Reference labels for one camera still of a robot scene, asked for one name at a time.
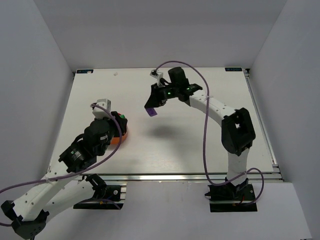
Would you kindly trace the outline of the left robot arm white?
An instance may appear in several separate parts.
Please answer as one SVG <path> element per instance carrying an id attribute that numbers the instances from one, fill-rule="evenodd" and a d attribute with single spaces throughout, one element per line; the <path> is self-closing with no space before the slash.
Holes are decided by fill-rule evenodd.
<path id="1" fill-rule="evenodd" d="M 74 205 L 120 200 L 114 193 L 119 188 L 108 186 L 96 173 L 83 177 L 74 188 L 65 189 L 78 174 L 92 168 L 113 139 L 120 141 L 127 134 L 128 120 L 124 115 L 111 111 L 94 116 L 41 180 L 32 181 L 34 186 L 28 192 L 1 205 L 11 220 L 9 227 L 24 240 L 33 240 L 49 220 Z"/>

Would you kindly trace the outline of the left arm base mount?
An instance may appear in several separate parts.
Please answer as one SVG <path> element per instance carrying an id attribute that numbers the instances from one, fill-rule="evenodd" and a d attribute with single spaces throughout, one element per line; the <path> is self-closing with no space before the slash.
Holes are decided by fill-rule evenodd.
<path id="1" fill-rule="evenodd" d="M 81 181 L 91 184 L 93 195 L 73 206 L 76 210 L 121 210 L 126 199 L 127 186 L 120 183 L 106 183 L 99 175 L 84 175 Z"/>

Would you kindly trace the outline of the right blue table label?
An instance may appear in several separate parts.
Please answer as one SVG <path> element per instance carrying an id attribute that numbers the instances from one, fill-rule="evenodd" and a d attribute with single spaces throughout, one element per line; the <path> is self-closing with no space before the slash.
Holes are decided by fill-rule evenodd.
<path id="1" fill-rule="evenodd" d="M 226 72 L 242 72 L 243 69 L 241 67 L 225 67 Z"/>

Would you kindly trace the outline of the orange round divided container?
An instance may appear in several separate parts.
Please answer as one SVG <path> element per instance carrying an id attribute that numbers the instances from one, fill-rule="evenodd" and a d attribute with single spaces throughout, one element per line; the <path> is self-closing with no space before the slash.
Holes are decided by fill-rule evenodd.
<path id="1" fill-rule="evenodd" d="M 124 136 L 113 137 L 110 144 L 115 146 L 118 143 L 122 143 L 126 140 L 127 136 L 128 136 L 128 127 L 127 127 L 127 133 Z"/>

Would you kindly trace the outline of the left blue table label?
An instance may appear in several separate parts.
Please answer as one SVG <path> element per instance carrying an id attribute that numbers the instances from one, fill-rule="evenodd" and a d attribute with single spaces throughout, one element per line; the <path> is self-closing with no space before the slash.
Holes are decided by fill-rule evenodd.
<path id="1" fill-rule="evenodd" d="M 92 74 L 93 72 L 93 69 L 78 69 L 76 74 Z"/>

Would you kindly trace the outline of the table front metal rail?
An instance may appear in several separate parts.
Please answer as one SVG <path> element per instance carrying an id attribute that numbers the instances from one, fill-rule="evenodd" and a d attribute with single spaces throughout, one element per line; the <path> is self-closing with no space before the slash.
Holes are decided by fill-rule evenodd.
<path id="1" fill-rule="evenodd" d="M 144 174 L 144 175 L 102 175 L 99 176 L 105 181 L 207 181 L 205 174 Z M 209 178 L 215 182 L 224 182 L 226 174 L 210 174 Z M 248 173 L 251 181 L 261 180 L 261 175 L 256 171 Z M 280 172 L 263 173 L 265 181 L 283 181 Z"/>

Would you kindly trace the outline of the purple lego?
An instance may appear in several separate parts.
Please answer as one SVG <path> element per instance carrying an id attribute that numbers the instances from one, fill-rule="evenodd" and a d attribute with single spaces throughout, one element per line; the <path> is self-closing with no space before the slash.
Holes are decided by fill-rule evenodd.
<path id="1" fill-rule="evenodd" d="M 158 114 L 154 108 L 146 108 L 145 110 L 150 117 L 154 117 Z"/>

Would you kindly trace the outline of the blue table label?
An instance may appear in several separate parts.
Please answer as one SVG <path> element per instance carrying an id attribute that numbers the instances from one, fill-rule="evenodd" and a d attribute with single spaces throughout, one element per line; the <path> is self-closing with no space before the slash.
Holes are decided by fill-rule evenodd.
<path id="1" fill-rule="evenodd" d="M 226 72 L 242 72 L 243 69 L 241 67 L 225 67 Z"/>
<path id="2" fill-rule="evenodd" d="M 93 69 L 78 69 L 76 74 L 92 74 L 93 72 Z"/>

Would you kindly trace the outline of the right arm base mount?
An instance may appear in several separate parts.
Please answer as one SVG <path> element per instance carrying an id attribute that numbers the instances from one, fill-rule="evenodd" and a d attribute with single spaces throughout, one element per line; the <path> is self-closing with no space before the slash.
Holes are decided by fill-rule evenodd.
<path id="1" fill-rule="evenodd" d="M 257 212 L 255 192 L 249 179 L 237 186 L 232 183 L 221 186 L 208 186 L 204 196 L 209 200 L 211 213 L 244 213 Z"/>

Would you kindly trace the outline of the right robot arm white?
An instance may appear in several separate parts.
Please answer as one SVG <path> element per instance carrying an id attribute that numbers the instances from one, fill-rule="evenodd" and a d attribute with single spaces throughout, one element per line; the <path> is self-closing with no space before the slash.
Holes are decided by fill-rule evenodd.
<path id="1" fill-rule="evenodd" d="M 235 187 L 247 184 L 247 159 L 256 138 L 249 111 L 244 107 L 230 107 L 209 96 L 208 89 L 189 83 L 181 67 L 170 69 L 168 74 L 170 81 L 166 81 L 163 73 L 157 70 L 150 72 L 156 83 L 151 85 L 150 96 L 144 105 L 148 115 L 156 116 L 155 109 L 174 98 L 203 112 L 206 120 L 214 120 L 221 128 L 221 143 L 228 156 L 226 183 Z"/>

